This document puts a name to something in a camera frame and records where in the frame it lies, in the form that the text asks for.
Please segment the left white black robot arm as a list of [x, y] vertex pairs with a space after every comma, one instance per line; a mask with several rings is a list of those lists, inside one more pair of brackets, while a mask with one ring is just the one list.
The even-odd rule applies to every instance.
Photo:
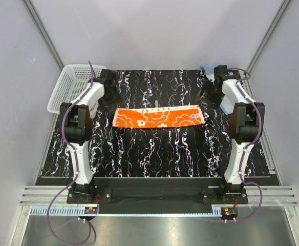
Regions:
[[71, 102], [60, 106], [60, 130], [70, 152], [73, 180], [67, 189], [86, 203], [96, 198], [94, 177], [90, 169], [89, 140], [92, 121], [99, 104], [110, 106], [119, 101], [116, 78], [98, 77], [90, 82], [82, 93]]

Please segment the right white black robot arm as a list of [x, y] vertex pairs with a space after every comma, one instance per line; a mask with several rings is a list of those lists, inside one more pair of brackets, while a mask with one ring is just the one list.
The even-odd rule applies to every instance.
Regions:
[[200, 95], [217, 105], [227, 98], [233, 105], [228, 133], [232, 140], [231, 154], [217, 193], [222, 202], [230, 203], [244, 194], [245, 169], [252, 148], [262, 136], [265, 105], [246, 93], [240, 79], [218, 79], [215, 83], [206, 80]]

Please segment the orange white patterned towel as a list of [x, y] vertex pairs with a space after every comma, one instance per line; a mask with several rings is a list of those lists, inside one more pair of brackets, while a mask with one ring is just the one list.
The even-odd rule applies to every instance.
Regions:
[[198, 105], [122, 109], [115, 111], [113, 127], [127, 129], [179, 128], [205, 123]]

